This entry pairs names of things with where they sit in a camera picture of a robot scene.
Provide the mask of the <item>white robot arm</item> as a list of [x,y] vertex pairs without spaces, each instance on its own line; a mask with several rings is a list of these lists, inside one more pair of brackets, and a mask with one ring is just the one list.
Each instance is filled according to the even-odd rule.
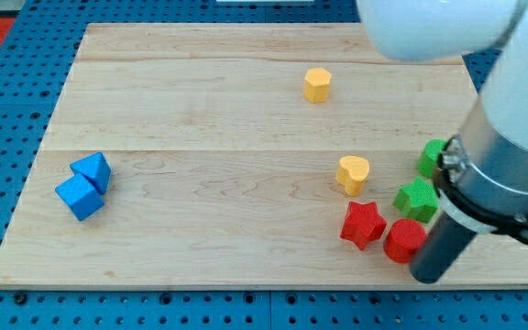
[[375,1],[357,5],[368,37],[395,61],[500,48],[458,131],[439,153],[441,215],[430,239],[478,234],[528,244],[528,1]]

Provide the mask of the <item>green block behind arm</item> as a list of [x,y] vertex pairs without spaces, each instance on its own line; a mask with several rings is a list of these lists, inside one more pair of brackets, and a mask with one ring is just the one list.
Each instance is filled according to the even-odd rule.
[[438,155],[446,144],[447,142],[443,139],[432,139],[425,144],[417,162],[417,170],[422,176],[432,178]]

